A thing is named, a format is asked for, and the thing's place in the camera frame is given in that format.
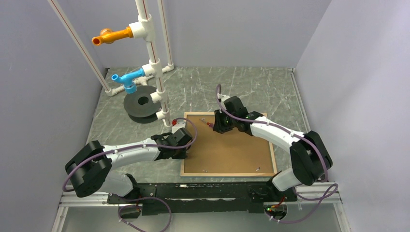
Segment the blue picture frame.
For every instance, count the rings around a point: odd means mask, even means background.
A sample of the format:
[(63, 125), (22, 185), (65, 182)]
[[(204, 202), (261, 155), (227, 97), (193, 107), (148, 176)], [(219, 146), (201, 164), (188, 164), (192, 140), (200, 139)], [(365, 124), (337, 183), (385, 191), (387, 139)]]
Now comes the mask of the blue picture frame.
[(200, 121), (214, 121), (212, 112), (185, 112), (191, 134), (198, 132), (187, 157), (181, 162), (183, 177), (271, 177), (277, 173), (274, 146), (261, 138), (239, 132), (214, 132)]

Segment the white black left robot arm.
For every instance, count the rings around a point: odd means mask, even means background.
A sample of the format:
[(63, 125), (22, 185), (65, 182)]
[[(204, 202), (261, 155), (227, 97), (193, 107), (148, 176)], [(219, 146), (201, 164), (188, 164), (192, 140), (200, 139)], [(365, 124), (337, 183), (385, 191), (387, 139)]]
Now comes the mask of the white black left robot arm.
[(112, 193), (132, 203), (139, 196), (135, 178), (115, 170), (144, 161), (182, 160), (195, 139), (186, 128), (179, 128), (174, 133), (157, 134), (125, 145), (101, 145), (97, 140), (91, 141), (65, 165), (73, 187), (63, 190), (73, 191), (79, 198), (98, 191)]

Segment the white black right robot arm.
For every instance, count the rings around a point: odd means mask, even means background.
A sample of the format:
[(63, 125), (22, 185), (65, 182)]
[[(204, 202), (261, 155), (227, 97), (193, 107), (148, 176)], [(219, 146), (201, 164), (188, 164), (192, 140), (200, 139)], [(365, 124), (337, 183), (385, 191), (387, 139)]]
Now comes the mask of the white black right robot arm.
[(237, 97), (217, 94), (213, 130), (226, 133), (233, 129), (264, 139), (290, 155), (291, 167), (280, 171), (268, 181), (266, 194), (273, 201), (284, 196), (285, 191), (298, 185), (311, 186), (320, 177), (327, 177), (333, 161), (315, 131), (303, 133), (276, 124), (263, 114), (249, 112)]

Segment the blue handled screwdriver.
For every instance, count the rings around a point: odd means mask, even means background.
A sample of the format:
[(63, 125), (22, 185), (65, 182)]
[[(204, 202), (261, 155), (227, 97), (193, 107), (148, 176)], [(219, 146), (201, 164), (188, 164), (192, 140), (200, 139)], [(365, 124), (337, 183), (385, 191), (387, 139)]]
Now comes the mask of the blue handled screwdriver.
[(207, 121), (205, 118), (200, 118), (200, 121), (209, 126), (210, 128), (214, 127), (214, 124), (212, 122)]

